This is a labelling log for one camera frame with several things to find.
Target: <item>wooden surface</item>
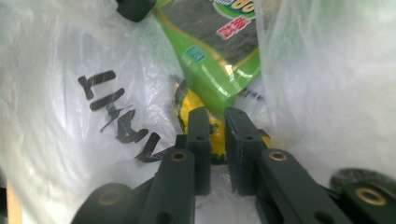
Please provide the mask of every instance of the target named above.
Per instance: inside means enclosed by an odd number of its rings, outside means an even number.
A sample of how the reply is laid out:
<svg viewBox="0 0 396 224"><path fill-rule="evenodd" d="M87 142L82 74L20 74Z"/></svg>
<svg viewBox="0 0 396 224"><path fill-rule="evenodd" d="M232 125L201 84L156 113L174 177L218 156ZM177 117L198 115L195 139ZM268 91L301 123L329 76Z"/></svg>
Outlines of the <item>wooden surface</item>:
<svg viewBox="0 0 396 224"><path fill-rule="evenodd" d="M22 206L14 189L7 185L8 224L22 224Z"/></svg>

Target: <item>printed label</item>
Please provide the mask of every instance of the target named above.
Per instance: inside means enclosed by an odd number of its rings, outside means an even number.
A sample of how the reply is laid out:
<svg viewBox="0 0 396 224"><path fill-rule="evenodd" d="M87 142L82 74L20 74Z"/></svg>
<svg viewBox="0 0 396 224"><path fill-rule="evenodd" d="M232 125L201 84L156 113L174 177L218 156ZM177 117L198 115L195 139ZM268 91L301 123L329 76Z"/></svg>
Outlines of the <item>printed label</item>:
<svg viewBox="0 0 396 224"><path fill-rule="evenodd" d="M253 0L215 0L213 7L221 16L230 20L239 16L250 20L256 17Z"/></svg>
<svg viewBox="0 0 396 224"><path fill-rule="evenodd" d="M200 48L196 47L196 46L193 46L193 47L187 49L186 53L193 60L195 60L196 63L202 61L206 57L206 54L204 53L204 51L201 50Z"/></svg>
<svg viewBox="0 0 396 224"><path fill-rule="evenodd" d="M115 78L116 74L113 71L107 71L104 73L96 74L92 77L89 77L88 79L84 76L79 77L78 83L84 90L85 98L90 101L95 98L91 87L106 83ZM105 126L103 126L100 132L102 132L108 125L113 123L113 121L117 120L117 140L119 140L123 144L136 144L143 140L149 134L149 130L141 129L136 131L132 128L132 120L134 119L134 114L136 112L135 109L129 110L120 117L120 112L124 109L129 108L129 106L127 108L117 109L114 106L114 103L119 100L124 93L124 88L120 88L118 91L92 102L90 104L90 109L91 111L97 111L99 109L105 108L107 110L107 114L110 116L109 122L106 123ZM160 139L161 137L157 133L151 133L143 150L135 158L142 162L160 161L167 151L174 148L169 147L162 150L161 152L152 155Z"/></svg>
<svg viewBox="0 0 396 224"><path fill-rule="evenodd" d="M233 21L228 22L221 28L216 31L216 34L221 36L222 39L226 40L233 35L238 34L241 30L243 30L248 24L250 20L240 16Z"/></svg>
<svg viewBox="0 0 396 224"><path fill-rule="evenodd" d="M254 90L243 89L241 92L238 93L238 95L245 99L249 97L249 98L255 99L259 102L265 102L264 96Z"/></svg>

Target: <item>white plastic bag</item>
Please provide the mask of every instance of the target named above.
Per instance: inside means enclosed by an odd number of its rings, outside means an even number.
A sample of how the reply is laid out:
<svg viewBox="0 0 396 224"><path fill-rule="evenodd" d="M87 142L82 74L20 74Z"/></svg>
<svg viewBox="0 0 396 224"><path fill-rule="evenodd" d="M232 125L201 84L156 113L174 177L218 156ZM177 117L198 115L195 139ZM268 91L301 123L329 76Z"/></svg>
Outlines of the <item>white plastic bag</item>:
<svg viewBox="0 0 396 224"><path fill-rule="evenodd" d="M264 95L262 76L258 76L237 95L233 105L233 107L245 111L258 129L263 129L264 124L268 123L268 111Z"/></svg>
<svg viewBox="0 0 396 224"><path fill-rule="evenodd" d="M150 137L155 154L180 132L172 48L151 16L133 23L116 8L0 1L0 164L35 223L69 223L93 189L151 178L158 162L134 157Z"/></svg>
<svg viewBox="0 0 396 224"><path fill-rule="evenodd" d="M396 178L396 2L259 0L274 147L322 185L347 167Z"/></svg>

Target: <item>blue label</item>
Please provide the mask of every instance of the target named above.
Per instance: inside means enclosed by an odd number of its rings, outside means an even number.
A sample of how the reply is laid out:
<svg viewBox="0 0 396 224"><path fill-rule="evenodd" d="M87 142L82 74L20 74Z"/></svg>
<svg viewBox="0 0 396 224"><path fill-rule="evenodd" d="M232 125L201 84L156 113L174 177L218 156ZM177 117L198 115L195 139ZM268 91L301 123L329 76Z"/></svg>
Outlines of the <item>blue label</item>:
<svg viewBox="0 0 396 224"><path fill-rule="evenodd" d="M206 54L200 48L193 46L190 49L187 49L186 53L193 58L197 63L203 60L206 57Z"/></svg>

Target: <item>seaweed snack package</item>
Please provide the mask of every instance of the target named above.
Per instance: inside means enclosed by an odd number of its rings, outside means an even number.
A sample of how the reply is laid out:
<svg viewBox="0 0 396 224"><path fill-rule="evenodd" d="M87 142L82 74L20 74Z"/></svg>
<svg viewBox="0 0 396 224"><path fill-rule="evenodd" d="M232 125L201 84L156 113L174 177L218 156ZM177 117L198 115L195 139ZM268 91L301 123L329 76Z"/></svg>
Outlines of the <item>seaweed snack package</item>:
<svg viewBox="0 0 396 224"><path fill-rule="evenodd" d="M253 1L160 0L155 14L189 88L222 119L261 71Z"/></svg>

